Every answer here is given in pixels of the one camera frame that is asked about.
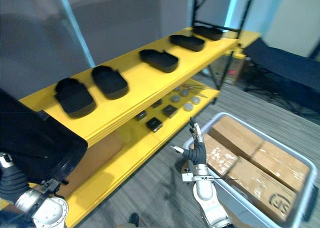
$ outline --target gray plastic bin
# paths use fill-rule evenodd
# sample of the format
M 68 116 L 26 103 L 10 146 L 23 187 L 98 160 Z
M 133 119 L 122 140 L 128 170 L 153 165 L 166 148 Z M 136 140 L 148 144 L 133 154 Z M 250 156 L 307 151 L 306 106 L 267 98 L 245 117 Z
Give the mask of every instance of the gray plastic bin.
M 205 124 L 201 130 L 203 133 L 208 133 L 210 127 L 216 123 L 223 116 L 229 116 L 243 124 L 249 130 L 257 134 L 262 139 L 277 145 L 280 149 L 286 151 L 291 154 L 299 161 L 303 162 L 310 169 L 309 174 L 305 180 L 305 184 L 301 192 L 299 192 L 296 196 L 294 205 L 292 210 L 287 217 L 287 220 L 283 223 L 275 223 L 269 217 L 267 217 L 264 213 L 262 213 L 258 208 L 256 208 L 252 203 L 250 203 L 245 195 L 241 195 L 241 193 L 234 187 L 227 184 L 223 179 L 215 180 L 215 188 L 217 189 L 217 195 L 219 200 L 226 205 L 237 217 L 244 223 L 253 226 L 254 228 L 298 228 L 302 222 L 302 218 L 306 212 L 307 206 L 309 204 L 309 199 L 311 198 L 313 192 L 313 185 L 315 183 L 317 177 L 317 168 L 316 166 L 306 157 L 297 153 L 293 149 L 285 146 L 279 141 L 271 138 L 270 136 L 262 133 L 251 125 L 245 123 L 244 121 L 234 117 L 231 114 L 221 112 L 215 115 L 207 124 Z M 193 138 L 188 139 L 183 148 L 189 149 L 193 144 Z M 219 178 L 219 176 L 210 170 L 210 173 L 213 177 Z

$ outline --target black metal frame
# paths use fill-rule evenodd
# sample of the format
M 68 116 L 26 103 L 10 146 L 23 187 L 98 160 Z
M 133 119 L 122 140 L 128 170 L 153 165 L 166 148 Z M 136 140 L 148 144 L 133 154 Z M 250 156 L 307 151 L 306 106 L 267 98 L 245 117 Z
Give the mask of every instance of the black metal frame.
M 199 0 L 193 0 L 192 23 L 191 23 L 191 25 L 194 26 L 196 23 L 199 23 L 199 24 L 202 24 L 202 25 L 207 25 L 207 26 L 211 26 L 211 27 L 215 27 L 215 28 L 219 28 L 219 29 L 223 29 L 223 30 L 229 30 L 229 31 L 232 31 L 232 32 L 236 32 L 237 33 L 236 39 L 238 39 L 239 36 L 240 36 L 240 33 L 241 33 L 241 31 L 242 31 L 242 29 L 244 27 L 244 24 L 245 24 L 245 21 L 246 21 L 246 18 L 247 18 L 248 11 L 249 11 L 249 8 L 250 8 L 252 0 L 247 0 L 247 3 L 246 3 L 246 6 L 245 6 L 245 9 L 244 9 L 242 18 L 241 18 L 241 23 L 240 23 L 240 27 L 239 28 L 224 27 L 224 26 L 211 24 L 211 23 L 208 23 L 208 22 L 205 22 L 205 21 L 197 20 L 197 10 L 205 3 L 205 1 L 206 0 L 202 0 L 199 3 Z M 215 75 L 214 75 L 210 65 L 208 65 L 208 70 L 210 71 L 210 75 L 211 75 L 212 80 L 213 80 L 214 84 L 216 85 L 216 88 L 218 89 L 218 91 L 221 90 L 221 87 L 222 87 L 222 85 L 223 85 L 223 83 L 225 81 L 225 78 L 227 76 L 229 67 L 230 67 L 231 62 L 232 62 L 233 54 L 234 54 L 234 50 L 231 52 L 231 54 L 228 57 L 228 60 L 226 62 L 226 65 L 225 65 L 225 68 L 224 68 L 224 71 L 223 71 L 223 75 L 221 77 L 221 81 L 220 81 L 219 84 L 217 83 L 217 80 L 215 79 Z

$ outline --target metal washer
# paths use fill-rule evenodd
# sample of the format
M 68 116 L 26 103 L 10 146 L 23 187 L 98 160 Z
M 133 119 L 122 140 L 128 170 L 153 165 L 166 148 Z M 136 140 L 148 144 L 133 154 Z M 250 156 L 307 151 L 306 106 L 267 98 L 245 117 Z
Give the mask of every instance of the metal washer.
M 178 103 L 178 102 L 181 100 L 181 98 L 180 98 L 179 95 L 173 95 L 173 96 L 171 96 L 170 100 L 171 100 L 173 103 Z
M 190 112 L 192 111 L 192 109 L 194 108 L 194 105 L 191 104 L 191 103 L 185 103 L 184 106 L 183 106 L 183 109 L 186 111 L 186 112 Z
M 194 105 L 198 105 L 200 103 L 201 99 L 198 96 L 194 96 L 191 98 L 191 102 Z
M 183 89 L 180 91 L 180 96 L 187 97 L 189 95 L 189 91 L 187 89 Z

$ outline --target black tray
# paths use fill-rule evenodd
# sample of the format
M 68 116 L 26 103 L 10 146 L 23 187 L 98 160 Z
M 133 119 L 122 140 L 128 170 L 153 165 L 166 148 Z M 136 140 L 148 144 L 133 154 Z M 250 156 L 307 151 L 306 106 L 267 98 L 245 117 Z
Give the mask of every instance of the black tray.
M 63 110 L 72 118 L 88 115 L 96 108 L 96 103 L 84 84 L 73 78 L 65 78 L 55 87 L 55 98 Z
M 154 49 L 143 49 L 139 54 L 142 61 L 165 73 L 173 72 L 178 66 L 179 59 L 165 51 L 158 52 Z
M 171 43 L 186 48 L 188 50 L 199 52 L 205 46 L 205 41 L 194 36 L 185 36 L 181 34 L 173 34 L 169 36 Z
M 99 65 L 93 68 L 91 75 L 95 84 L 110 100 L 123 97 L 129 91 L 127 81 L 109 66 Z
M 223 35 L 221 29 L 217 29 L 214 27 L 206 27 L 203 25 L 194 25 L 192 31 L 200 36 L 203 36 L 213 41 L 220 40 L 220 38 Z

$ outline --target white wall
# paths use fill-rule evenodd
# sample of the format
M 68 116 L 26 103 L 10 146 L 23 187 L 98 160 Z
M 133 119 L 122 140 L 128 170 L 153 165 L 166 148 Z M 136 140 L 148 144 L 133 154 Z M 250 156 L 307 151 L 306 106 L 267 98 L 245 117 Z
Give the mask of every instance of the white wall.
M 282 0 L 265 35 L 273 47 L 309 56 L 320 39 L 320 0 Z
M 253 0 L 244 23 L 244 29 L 265 33 L 274 18 L 281 0 Z M 247 0 L 236 0 L 230 26 L 238 28 Z

